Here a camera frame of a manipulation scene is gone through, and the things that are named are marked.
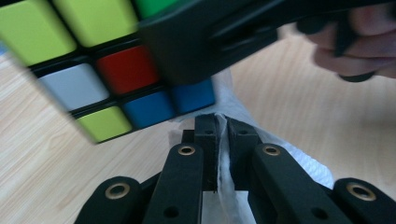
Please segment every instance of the black mechanical part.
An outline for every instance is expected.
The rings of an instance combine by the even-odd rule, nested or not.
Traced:
[[[352,223],[283,147],[257,145],[252,165],[276,209],[276,223]]]
[[[200,223],[204,152],[195,144],[171,148],[143,223]]]
[[[392,7],[390,8],[389,15],[396,20],[396,3],[393,3]]]
[[[284,24],[387,2],[393,0],[180,1],[141,21],[138,35],[165,80],[191,84],[276,42]]]
[[[144,210],[140,184],[117,176],[103,182],[81,208],[76,224],[141,223]]]
[[[370,183],[356,179],[339,179],[332,198],[354,223],[396,223],[396,203]]]
[[[303,18],[296,22],[296,28],[305,35],[314,35],[323,30],[331,20],[331,15],[317,15]]]
[[[228,120],[228,139],[230,142],[230,172],[235,190],[249,190],[251,157],[260,141],[256,130],[236,119]]]
[[[204,151],[204,191],[218,189],[219,139],[215,115],[201,115],[195,119],[194,143]]]
[[[342,76],[342,75],[338,75],[338,76],[341,79],[343,79],[344,81],[358,83],[358,82],[367,81],[368,79],[370,79],[373,76],[375,76],[375,73],[376,72],[370,72],[370,73],[357,75],[357,76],[353,76],[353,77],[346,77],[346,76]]]
[[[214,115],[196,119],[195,126],[194,139],[210,139],[203,146],[218,144]],[[228,131],[235,188],[248,190],[257,223],[396,223],[396,202],[373,185],[348,178],[327,189],[314,182],[287,150],[257,141],[254,128],[246,123],[228,119]],[[170,150],[160,174],[140,185],[129,177],[101,184],[76,223],[200,223],[207,181],[203,170],[213,166],[213,158],[208,162],[201,146],[190,143],[192,133],[184,132],[186,143]]]
[[[335,13],[337,33],[335,36],[334,57],[338,58],[356,42],[359,35],[353,30],[348,17],[348,11]]]

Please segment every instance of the rubik's cube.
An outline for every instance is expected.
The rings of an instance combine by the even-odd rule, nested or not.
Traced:
[[[137,38],[140,20],[175,2],[1,1],[0,39],[101,143],[215,103],[210,79],[167,85]]]

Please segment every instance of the blue sticker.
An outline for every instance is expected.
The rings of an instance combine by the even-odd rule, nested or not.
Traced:
[[[6,46],[0,41],[0,55],[7,52]]]
[[[133,100],[123,108],[137,128],[146,128],[175,116],[172,103],[164,91]]]
[[[176,86],[172,96],[177,105],[177,112],[184,114],[215,103],[215,93],[211,79],[192,85]]]

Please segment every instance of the brass grommet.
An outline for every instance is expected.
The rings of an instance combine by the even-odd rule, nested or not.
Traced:
[[[193,147],[181,147],[178,149],[178,154],[182,156],[190,156],[194,154],[194,152],[195,152],[195,148]]]
[[[270,156],[279,156],[280,150],[277,147],[265,146],[262,151]]]
[[[125,183],[113,184],[106,189],[105,195],[110,200],[117,200],[123,198],[130,191],[130,187]]]
[[[358,183],[348,183],[346,185],[347,191],[353,196],[364,200],[366,202],[372,202],[376,199],[375,194],[368,188]]]

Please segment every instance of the screw hole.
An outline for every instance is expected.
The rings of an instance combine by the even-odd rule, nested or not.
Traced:
[[[175,206],[167,207],[163,210],[163,215],[169,218],[178,217],[178,209]]]
[[[113,184],[106,189],[105,195],[110,200],[117,200],[125,197],[130,191],[129,185],[125,183]]]
[[[181,147],[178,150],[178,154],[183,155],[183,156],[190,156],[192,154],[194,154],[195,152],[195,148],[193,147]]]
[[[326,211],[324,211],[321,208],[318,207],[314,207],[311,209],[312,214],[314,214],[315,217],[319,218],[319,219],[327,219],[329,218],[329,216],[327,215]]]
[[[276,147],[264,147],[263,151],[270,156],[280,155],[280,150]]]
[[[346,185],[346,189],[349,191],[350,194],[361,200],[370,202],[376,199],[375,194],[370,189],[364,187],[361,184],[349,183]]]

